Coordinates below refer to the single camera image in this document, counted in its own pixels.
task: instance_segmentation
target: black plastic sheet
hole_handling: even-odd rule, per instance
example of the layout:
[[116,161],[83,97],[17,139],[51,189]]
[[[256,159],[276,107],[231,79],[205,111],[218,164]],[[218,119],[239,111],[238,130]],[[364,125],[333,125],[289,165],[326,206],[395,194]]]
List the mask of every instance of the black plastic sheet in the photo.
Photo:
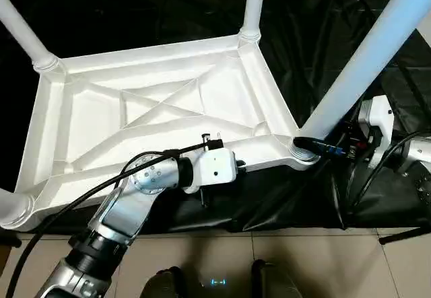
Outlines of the black plastic sheet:
[[[260,48],[299,126],[307,120],[388,0],[265,0]],[[47,48],[72,57],[199,38],[236,34],[245,0],[15,0],[15,5]],[[19,46],[0,27],[4,147],[7,158],[0,187],[13,189],[38,76]],[[395,129],[429,127],[431,49],[414,32],[366,93],[386,94]],[[407,227],[427,223],[413,181],[383,169],[353,216],[348,203],[369,174],[356,173],[351,194],[345,189],[352,166],[322,161],[308,171],[275,167],[241,176],[230,185],[199,193],[164,192],[154,204],[144,233],[206,228],[229,231],[282,227]],[[81,230],[95,208],[60,219],[52,233]]]

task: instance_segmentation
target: cable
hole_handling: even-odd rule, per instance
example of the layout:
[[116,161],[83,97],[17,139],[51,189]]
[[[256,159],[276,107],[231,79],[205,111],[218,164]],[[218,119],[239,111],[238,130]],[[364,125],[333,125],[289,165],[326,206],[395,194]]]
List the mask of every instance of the cable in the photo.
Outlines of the cable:
[[127,178],[133,174],[135,174],[136,172],[139,172],[140,170],[144,170],[145,168],[148,168],[156,163],[162,162],[163,160],[166,160],[170,157],[173,156],[178,156],[179,154],[183,154],[186,152],[190,152],[190,151],[194,151],[197,150],[199,148],[202,148],[206,146],[206,143],[201,143],[201,144],[197,144],[194,146],[189,146],[188,148],[183,148],[181,150],[169,150],[169,151],[165,151],[162,153],[161,156],[159,156],[158,158],[155,158],[149,162],[146,162],[142,165],[139,165],[138,167],[132,168],[130,170],[125,171],[127,165],[130,164],[130,161],[127,163],[126,167],[123,168],[122,172],[109,179],[106,180],[105,182],[101,183],[100,185],[97,185],[96,187],[92,188],[90,191],[87,191],[84,195],[82,195],[81,197],[79,197],[78,199],[72,201],[70,204],[68,204],[66,207],[64,207],[63,209],[61,209],[58,213],[52,215],[49,217],[49,219],[45,222],[44,224],[41,225],[37,232],[34,234],[33,238],[30,240],[30,242],[28,243],[28,245],[26,246],[26,248],[24,249],[24,251],[22,252],[22,255],[20,256],[20,259],[18,260],[18,263],[16,264],[15,270],[13,271],[11,280],[9,282],[9,286],[7,288],[7,292],[6,292],[6,298],[13,298],[13,294],[15,292],[15,288],[16,285],[18,284],[18,279],[20,278],[20,274],[22,272],[22,269],[24,267],[24,264],[26,263],[26,260],[28,258],[28,256],[30,255],[30,253],[32,252],[32,250],[34,249],[34,246],[39,242],[39,240],[42,238],[42,236],[44,235],[45,231],[62,215],[64,215],[66,212],[68,212],[69,210],[74,209],[76,206],[82,204],[83,202],[85,202],[88,198],[90,198],[91,196],[93,196],[94,194],[98,193],[99,191],[103,190],[106,187],[109,187],[110,185],[121,181],[124,178]]
[[349,181],[347,183],[347,187],[345,189],[345,200],[348,203],[349,197],[350,197],[350,188],[352,188],[353,180],[355,179],[356,170],[358,169],[358,166],[361,164],[363,160],[368,158],[374,151],[376,150],[376,138],[373,138],[372,143],[370,146],[362,153],[361,156],[358,157],[358,159],[355,162],[355,165],[352,169],[352,173],[350,174]]
[[388,152],[383,156],[382,160],[377,164],[376,168],[371,172],[370,176],[366,180],[364,186],[362,187],[359,194],[356,196],[356,199],[352,205],[352,211],[355,209],[355,207],[360,203],[361,199],[364,197],[365,193],[367,192],[368,188],[370,187],[371,183],[376,179],[378,173],[382,169],[383,165],[388,161],[389,157],[402,145],[404,145],[406,142],[410,141],[415,136],[421,135],[421,134],[430,134],[431,130],[427,129],[425,131],[415,131],[413,133],[408,134],[405,136],[401,141],[397,142],[394,146],[390,148]]

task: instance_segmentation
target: black shoe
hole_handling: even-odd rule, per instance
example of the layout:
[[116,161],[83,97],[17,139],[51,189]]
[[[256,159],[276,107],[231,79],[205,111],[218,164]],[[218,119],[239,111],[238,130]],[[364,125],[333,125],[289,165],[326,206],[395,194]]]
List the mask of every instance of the black shoe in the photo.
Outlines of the black shoe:
[[141,298],[187,298],[181,269],[173,266],[157,272],[145,284]]
[[256,260],[251,267],[252,298],[302,298],[286,270]]

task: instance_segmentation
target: floor tile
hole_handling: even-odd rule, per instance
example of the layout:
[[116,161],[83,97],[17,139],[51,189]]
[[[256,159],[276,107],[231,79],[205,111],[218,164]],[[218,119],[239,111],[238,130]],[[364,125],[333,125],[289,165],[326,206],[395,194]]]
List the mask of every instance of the floor tile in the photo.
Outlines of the floor tile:
[[274,231],[253,231],[253,236],[338,236],[375,235],[376,229],[324,229],[319,227],[278,229]]
[[383,246],[400,298],[431,297],[431,235]]
[[[20,248],[13,248],[11,250],[5,270],[0,277],[0,297],[5,296],[13,269],[15,268],[15,265],[28,242],[28,240],[25,240],[23,241]],[[70,246],[67,244],[67,241],[40,241],[33,249],[32,254],[24,266],[14,298],[34,297],[41,286],[44,284],[45,280],[54,270],[59,260],[64,258],[69,252]],[[116,281],[117,276],[118,272],[113,277],[114,282]],[[114,298],[114,292],[115,283],[111,285],[111,288],[105,297]]]
[[396,298],[377,236],[253,237],[255,258],[286,268],[304,298]]
[[11,251],[10,247],[0,245],[0,276],[3,273],[3,269],[6,266],[6,262],[9,257],[10,251]]
[[246,236],[250,237],[251,232],[241,233],[229,233],[223,229],[209,229],[206,231],[191,231],[181,233],[169,233],[169,234],[149,234],[149,235],[138,235],[138,239],[161,239],[161,238],[172,238],[172,237],[238,237]]
[[[172,266],[184,270],[191,297],[250,297],[252,264],[251,237],[137,239],[120,265],[117,297],[139,297],[150,277]],[[210,289],[211,279],[226,286]]]
[[398,233],[402,233],[402,232],[406,232],[406,231],[410,231],[412,229],[416,229],[417,227],[391,227],[391,228],[379,228],[376,229],[377,234],[379,236],[383,235],[393,235],[393,234],[398,234]]
[[[18,233],[17,234],[17,237],[20,240],[32,239],[33,236],[34,236],[34,234],[29,234],[29,233]],[[42,237],[42,239],[51,239],[51,240],[54,240],[54,239],[56,239],[56,240],[57,239],[60,239],[60,240],[63,240],[63,239],[69,240],[70,238],[71,238],[71,235],[50,235],[50,234],[43,235],[43,237]]]

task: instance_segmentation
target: silver robot arm segment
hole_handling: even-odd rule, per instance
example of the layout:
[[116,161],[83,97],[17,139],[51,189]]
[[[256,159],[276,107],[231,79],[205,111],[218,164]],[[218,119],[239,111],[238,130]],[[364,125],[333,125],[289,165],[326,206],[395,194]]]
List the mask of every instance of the silver robot arm segment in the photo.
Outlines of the silver robot arm segment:
[[[206,142],[204,149],[166,159],[123,179],[105,198],[87,229],[71,238],[71,252],[59,262],[36,298],[103,297],[152,204],[165,189],[180,187],[193,193],[203,185],[234,181],[238,172],[234,153],[223,148],[221,140],[207,138]],[[127,169],[158,156],[144,154]]]

